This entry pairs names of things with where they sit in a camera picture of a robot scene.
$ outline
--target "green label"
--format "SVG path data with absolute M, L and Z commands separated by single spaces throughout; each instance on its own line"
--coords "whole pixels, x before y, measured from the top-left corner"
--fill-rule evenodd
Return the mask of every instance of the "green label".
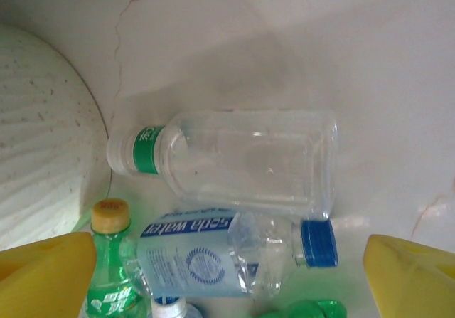
M 154 161 L 156 138 L 164 126 L 145 127 L 136 137 L 133 147 L 133 159 L 136 169 L 147 174 L 157 174 Z
M 85 312 L 99 316 L 117 316 L 132 308 L 139 296 L 131 286 L 120 286 L 106 290 L 88 290 Z

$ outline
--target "yellow bottle cap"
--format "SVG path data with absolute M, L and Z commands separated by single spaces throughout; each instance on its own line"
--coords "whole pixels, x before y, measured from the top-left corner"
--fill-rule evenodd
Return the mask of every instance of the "yellow bottle cap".
M 106 198 L 92 209 L 92 229 L 99 234 L 115 234 L 128 228 L 128 203 L 120 198 Z

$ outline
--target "white wall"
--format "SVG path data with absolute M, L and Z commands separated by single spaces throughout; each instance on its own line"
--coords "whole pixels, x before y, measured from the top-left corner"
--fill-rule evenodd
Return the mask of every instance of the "white wall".
M 454 9 L 455 0 L 1 0 L 0 18 L 67 57 L 109 129 L 203 107 L 333 108 L 341 266 L 302 292 L 378 317 L 361 267 L 369 234 L 455 251 L 435 230 L 455 221 Z M 113 192 L 170 196 L 148 181 L 117 177 Z M 438 210 L 424 212 L 432 203 Z M 320 279 L 329 290 L 314 287 Z M 244 310 L 206 305 L 212 317 Z

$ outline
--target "green plastic bottle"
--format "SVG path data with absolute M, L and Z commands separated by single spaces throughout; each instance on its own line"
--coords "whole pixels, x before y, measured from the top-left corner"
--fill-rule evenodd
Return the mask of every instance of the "green plastic bottle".
M 346 308 L 337 300 L 301 300 L 283 312 L 270 312 L 260 318 L 346 318 Z
M 132 288 L 119 256 L 129 222 L 128 204 L 121 199 L 105 199 L 92 209 L 97 264 L 84 306 L 89 318 L 147 316 L 146 302 Z

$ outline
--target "bottle label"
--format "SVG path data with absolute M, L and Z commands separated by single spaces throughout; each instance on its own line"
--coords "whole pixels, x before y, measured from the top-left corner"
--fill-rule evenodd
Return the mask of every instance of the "bottle label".
M 131 286 L 106 290 L 89 289 L 85 299 L 85 312 L 99 316 L 117 316 L 131 309 L 139 297 Z
M 133 160 L 137 171 L 147 174 L 158 173 L 155 166 L 154 149 L 156 138 L 163 128 L 164 126 L 145 127 L 137 135 L 133 147 Z
M 155 297 L 246 295 L 229 245 L 235 214 L 213 208 L 171 213 L 146 227 L 137 257 Z

